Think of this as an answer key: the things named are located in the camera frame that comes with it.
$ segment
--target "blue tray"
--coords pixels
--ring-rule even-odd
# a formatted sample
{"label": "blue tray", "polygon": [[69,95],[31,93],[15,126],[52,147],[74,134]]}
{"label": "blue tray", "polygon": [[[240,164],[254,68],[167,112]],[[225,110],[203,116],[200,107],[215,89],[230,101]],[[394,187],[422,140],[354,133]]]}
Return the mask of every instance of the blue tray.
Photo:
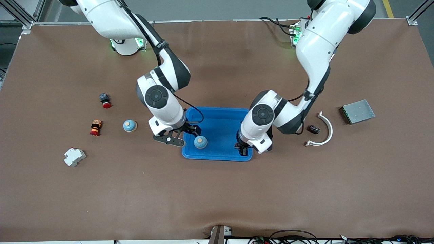
{"label": "blue tray", "polygon": [[[248,149],[247,156],[241,156],[238,150],[233,148],[237,142],[237,131],[248,109],[210,107],[198,107],[197,109],[205,116],[205,120],[198,125],[202,129],[201,135],[207,138],[208,145],[204,149],[197,149],[194,146],[194,136],[184,133],[186,144],[182,148],[184,157],[224,161],[249,161],[252,158],[251,148]],[[189,108],[186,116],[188,121],[198,121],[202,118],[194,108]]]}

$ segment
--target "light blue ball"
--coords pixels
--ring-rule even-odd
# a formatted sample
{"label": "light blue ball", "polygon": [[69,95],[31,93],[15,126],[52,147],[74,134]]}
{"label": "light blue ball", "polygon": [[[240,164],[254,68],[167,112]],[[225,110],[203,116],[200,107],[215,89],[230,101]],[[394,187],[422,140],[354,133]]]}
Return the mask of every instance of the light blue ball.
{"label": "light blue ball", "polygon": [[204,149],[208,145],[208,140],[204,136],[198,136],[194,139],[194,146],[197,149]]}
{"label": "light blue ball", "polygon": [[124,122],[124,130],[126,132],[133,132],[137,129],[137,123],[134,120],[127,120]]}

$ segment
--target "white curved handle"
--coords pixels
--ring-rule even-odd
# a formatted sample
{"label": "white curved handle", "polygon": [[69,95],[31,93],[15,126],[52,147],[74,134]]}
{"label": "white curved handle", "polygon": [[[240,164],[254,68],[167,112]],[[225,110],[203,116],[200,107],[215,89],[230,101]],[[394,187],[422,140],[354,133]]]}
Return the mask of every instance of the white curved handle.
{"label": "white curved handle", "polygon": [[319,112],[318,118],[322,119],[326,123],[327,128],[329,129],[329,136],[327,136],[327,139],[325,141],[323,141],[323,142],[308,141],[306,143],[306,147],[309,146],[309,145],[312,145],[312,146],[321,146],[321,145],[324,145],[324,144],[328,143],[330,141],[330,139],[332,138],[333,127],[332,127],[332,124],[330,123],[330,121],[324,115],[322,115],[322,111]]}

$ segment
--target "yellow tape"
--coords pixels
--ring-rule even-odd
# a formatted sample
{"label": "yellow tape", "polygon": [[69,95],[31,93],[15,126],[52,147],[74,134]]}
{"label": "yellow tape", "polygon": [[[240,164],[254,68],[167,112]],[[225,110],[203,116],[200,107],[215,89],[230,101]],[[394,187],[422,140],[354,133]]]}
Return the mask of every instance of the yellow tape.
{"label": "yellow tape", "polygon": [[389,0],[383,0],[384,8],[386,9],[387,17],[394,18]]}

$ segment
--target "white robotic arm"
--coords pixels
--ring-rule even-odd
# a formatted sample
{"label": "white robotic arm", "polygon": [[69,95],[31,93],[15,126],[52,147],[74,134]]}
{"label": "white robotic arm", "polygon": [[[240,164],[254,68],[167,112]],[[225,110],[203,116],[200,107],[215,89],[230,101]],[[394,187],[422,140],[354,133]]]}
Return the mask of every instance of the white robotic arm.
{"label": "white robotic arm", "polygon": [[[376,7],[373,0],[307,0],[312,10],[309,20],[301,20],[297,40],[297,58],[306,71],[309,84],[297,106],[274,91],[261,92],[237,133],[236,148],[246,155],[248,147],[258,153],[271,149],[271,124],[283,134],[296,134],[317,96],[323,91],[330,73],[329,62],[346,33],[355,34],[372,21]],[[260,106],[273,110],[272,120],[259,120]]]}
{"label": "white robotic arm", "polygon": [[187,66],[169,48],[149,22],[131,13],[123,0],[59,0],[73,11],[82,13],[94,29],[112,41],[116,51],[131,55],[140,48],[136,38],[146,39],[156,54],[158,66],[137,80],[136,92],[141,102],[154,115],[149,125],[154,139],[175,146],[184,146],[171,132],[200,134],[197,125],[189,125],[174,92],[186,87],[190,81]]}

